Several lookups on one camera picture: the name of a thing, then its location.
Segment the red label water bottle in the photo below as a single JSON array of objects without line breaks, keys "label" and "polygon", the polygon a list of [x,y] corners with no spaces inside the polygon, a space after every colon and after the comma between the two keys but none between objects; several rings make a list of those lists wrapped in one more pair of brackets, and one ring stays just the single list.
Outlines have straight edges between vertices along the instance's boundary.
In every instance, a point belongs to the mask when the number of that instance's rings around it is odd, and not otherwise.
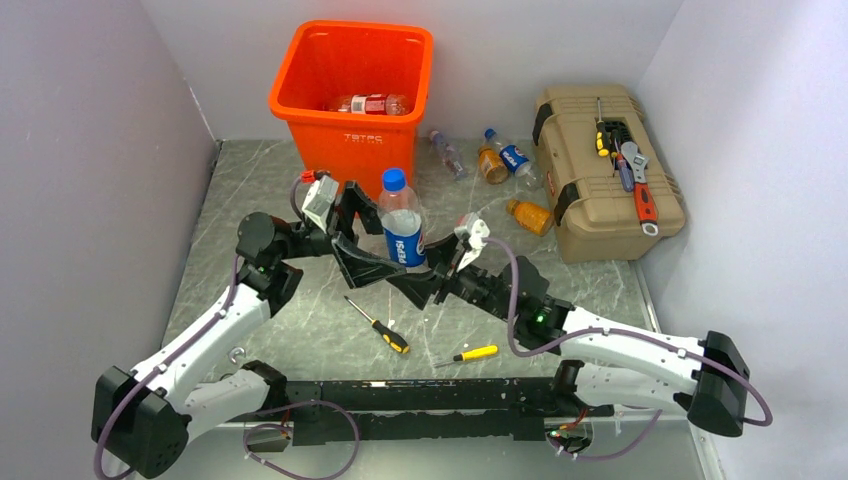
[{"label": "red label water bottle", "polygon": [[324,110],[358,115],[403,116],[414,109],[411,100],[400,94],[351,94],[328,101]]}]

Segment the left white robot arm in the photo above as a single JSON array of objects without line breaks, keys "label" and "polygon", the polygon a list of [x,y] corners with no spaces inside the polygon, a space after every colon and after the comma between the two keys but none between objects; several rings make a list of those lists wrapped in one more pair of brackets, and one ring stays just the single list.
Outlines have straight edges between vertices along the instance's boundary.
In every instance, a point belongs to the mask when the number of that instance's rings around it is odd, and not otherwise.
[{"label": "left white robot arm", "polygon": [[250,361],[215,383],[203,378],[242,337],[293,298],[303,277],[295,260],[329,255],[353,288],[400,271],[399,265],[360,250],[355,221],[372,235],[383,230],[377,204],[356,182],[339,185],[325,173],[309,188],[296,222],[265,212],[246,215],[221,296],[149,358],[130,370],[111,367],[98,379],[91,426],[95,475],[108,477],[104,458],[111,455],[125,465],[127,475],[152,479],[221,423],[253,413],[272,420],[286,410],[307,408],[287,378],[261,361]]}]

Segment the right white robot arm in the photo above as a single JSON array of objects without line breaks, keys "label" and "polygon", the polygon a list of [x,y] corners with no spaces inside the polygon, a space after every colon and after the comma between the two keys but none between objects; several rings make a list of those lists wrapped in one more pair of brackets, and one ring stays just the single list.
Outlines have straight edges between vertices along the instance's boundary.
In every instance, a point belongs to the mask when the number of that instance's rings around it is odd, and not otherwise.
[{"label": "right white robot arm", "polygon": [[747,425],[773,422],[728,335],[667,336],[604,318],[550,295],[549,281],[504,241],[483,237],[479,243],[507,254],[500,274],[473,266],[470,243],[450,236],[427,248],[428,270],[398,266],[387,280],[419,308],[454,296],[504,321],[506,343],[517,357],[561,357],[550,391],[560,413],[606,405],[680,411],[696,427],[730,438]]}]

